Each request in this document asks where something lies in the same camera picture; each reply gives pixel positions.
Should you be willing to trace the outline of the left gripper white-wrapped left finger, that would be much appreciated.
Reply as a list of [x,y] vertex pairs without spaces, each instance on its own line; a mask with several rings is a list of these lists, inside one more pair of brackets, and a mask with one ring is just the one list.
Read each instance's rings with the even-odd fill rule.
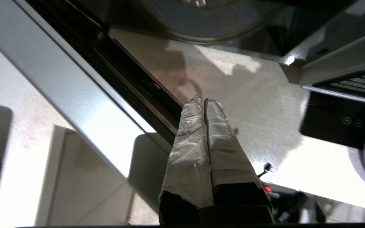
[[198,95],[182,108],[158,199],[162,202],[171,197],[197,209],[213,206],[207,126]]

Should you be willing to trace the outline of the left gripper white-wrapped right finger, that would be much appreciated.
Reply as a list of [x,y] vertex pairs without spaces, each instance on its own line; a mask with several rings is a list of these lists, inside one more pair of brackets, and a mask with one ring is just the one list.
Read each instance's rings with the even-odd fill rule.
[[265,205],[271,209],[270,200],[218,101],[205,100],[205,121],[214,204]]

